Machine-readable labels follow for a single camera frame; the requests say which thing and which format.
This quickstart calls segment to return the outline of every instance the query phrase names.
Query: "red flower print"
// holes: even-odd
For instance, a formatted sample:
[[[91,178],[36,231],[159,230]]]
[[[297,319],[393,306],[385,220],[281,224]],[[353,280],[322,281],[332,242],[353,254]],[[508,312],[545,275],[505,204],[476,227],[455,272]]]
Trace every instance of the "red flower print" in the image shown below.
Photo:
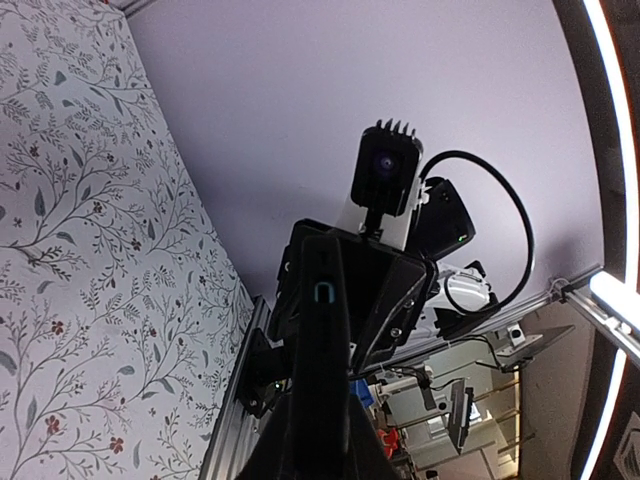
[[[124,450],[124,447],[122,446],[123,444],[124,440],[122,440],[120,437],[111,437],[111,444],[109,445],[109,448],[113,450],[113,453],[120,453],[122,450]]]
[[[49,418],[45,418],[44,423],[47,424],[48,435],[55,435],[60,431],[60,420],[58,420],[54,415],[51,415]]]
[[[64,332],[63,323],[62,322],[51,322],[51,331],[56,335],[60,335]]]

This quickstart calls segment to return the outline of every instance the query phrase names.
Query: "fluorescent light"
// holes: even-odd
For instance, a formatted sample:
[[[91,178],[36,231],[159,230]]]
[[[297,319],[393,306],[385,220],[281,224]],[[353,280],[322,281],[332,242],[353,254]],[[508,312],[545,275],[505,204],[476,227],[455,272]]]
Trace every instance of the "fluorescent light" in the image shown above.
[[[583,0],[583,2],[598,42],[600,55],[602,55],[604,62],[604,68],[607,73],[609,88],[611,89],[611,96],[613,98],[618,130],[620,132],[620,150],[624,171],[627,218],[625,283],[635,288],[638,282],[638,254],[640,252],[640,215],[638,213],[640,206],[638,204],[638,176],[636,171],[636,153],[633,143],[631,115],[629,113],[629,104],[624,88],[622,70],[620,69],[620,63],[606,17],[602,11],[602,5],[599,0]],[[589,452],[587,463],[584,466],[580,480],[589,480],[598,456],[600,455],[600,450],[602,449],[609,424],[611,423],[611,416],[613,415],[613,410],[618,398],[618,392],[620,391],[620,383],[622,382],[626,359],[626,354],[622,350],[618,350],[609,383],[607,400],[604,410],[602,411],[602,416],[600,417],[600,424],[598,425],[596,437],[591,445],[591,451]]]
[[[620,320],[640,331],[640,295],[634,287],[622,283],[607,272],[599,272],[591,277],[589,288],[611,307]]]
[[[598,425],[598,431],[596,432],[596,438],[593,439],[593,445],[591,445],[591,451],[589,452],[589,458],[582,471],[580,480],[589,480],[593,469],[596,466],[598,455],[604,444],[604,439],[607,436],[607,430],[609,430],[609,424],[611,423],[611,416],[616,406],[616,400],[618,398],[618,391],[620,390],[620,383],[622,382],[622,374],[624,373],[624,365],[627,360],[627,355],[618,350],[616,353],[616,359],[613,363],[613,371],[611,372],[611,383],[609,384],[609,393],[607,394],[607,401],[604,404],[602,410],[602,416],[600,417],[600,424]]]

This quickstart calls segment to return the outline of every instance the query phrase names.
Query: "ceiling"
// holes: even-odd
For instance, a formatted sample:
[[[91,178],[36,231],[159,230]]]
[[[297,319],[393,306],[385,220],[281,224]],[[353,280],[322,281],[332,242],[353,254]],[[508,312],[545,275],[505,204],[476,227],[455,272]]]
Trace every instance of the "ceiling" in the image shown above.
[[[587,118],[551,1],[157,0],[130,26],[252,294],[272,297],[296,220],[337,220],[362,130],[389,117],[417,128],[425,156],[468,150],[511,181],[536,237],[523,296],[602,263]],[[434,173],[478,232],[447,261],[480,259],[504,297],[525,263],[515,208],[474,166]]]

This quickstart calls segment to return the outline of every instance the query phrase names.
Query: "gray leaf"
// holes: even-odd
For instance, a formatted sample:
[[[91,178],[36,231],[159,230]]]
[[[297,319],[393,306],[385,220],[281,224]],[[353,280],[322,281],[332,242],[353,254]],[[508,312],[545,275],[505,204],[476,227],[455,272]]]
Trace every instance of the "gray leaf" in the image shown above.
[[[80,154],[78,154],[78,152],[76,152],[73,149],[73,147],[71,147],[71,155],[73,155],[73,159],[76,161],[78,166],[82,168],[82,166],[84,165],[84,162],[82,161],[82,157],[80,156]]]
[[[67,79],[67,77],[65,77],[62,72],[58,71],[58,72],[56,72],[56,79],[53,81],[53,84],[55,86],[58,86],[62,82],[64,82],[66,79]]]
[[[118,100],[116,97],[113,97],[113,103],[115,103],[116,109],[120,112],[120,115],[124,115],[124,113],[122,112],[122,107],[120,106],[120,100]]]
[[[142,440],[136,443],[136,446],[133,447],[133,466],[135,468],[140,466],[140,442],[142,442]]]
[[[58,232],[56,233],[56,237],[61,238],[62,240],[66,240],[69,243],[73,243],[74,245],[76,244],[76,242],[73,241],[73,237],[67,232]]]
[[[82,200],[86,200],[87,198],[89,198],[89,195],[91,195],[91,185],[89,185],[87,188],[84,189],[84,192],[82,192]]]
[[[39,217],[44,217],[44,214],[47,213],[44,207],[44,197],[42,196],[42,190],[40,190],[40,187],[38,187],[38,193],[36,194],[34,209],[36,211],[36,215]]]
[[[136,371],[131,365],[126,365],[118,370],[118,373],[121,373],[123,375],[133,375],[134,373],[136,373]]]
[[[164,389],[169,392],[169,393],[176,393],[173,390],[173,387],[171,386],[171,384],[167,381],[166,378],[159,378],[158,381],[162,384],[162,386],[164,387]]]
[[[9,372],[9,375],[11,375],[12,377],[15,376],[16,371],[18,370],[18,366],[16,365],[16,362],[13,360],[11,355],[3,352],[2,350],[0,350],[0,365],[6,368]]]
[[[29,408],[27,409],[27,429],[31,428],[31,425],[33,425],[33,421],[36,419],[37,410],[38,402],[36,402],[36,397],[33,397],[29,404]]]
[[[153,222],[151,222],[151,220],[149,220],[149,226],[147,227],[147,235],[149,235],[151,240],[156,239],[156,231],[153,229]]]
[[[89,90],[91,90],[93,93],[95,93],[99,97],[104,98],[104,95],[102,94],[102,92],[100,90],[98,90],[97,88],[89,87]]]
[[[38,288],[36,289],[36,293],[38,295],[41,295],[44,293],[44,291],[46,290],[46,288],[51,285],[53,282],[51,280],[45,280],[44,282],[42,282],[40,285],[38,285]]]

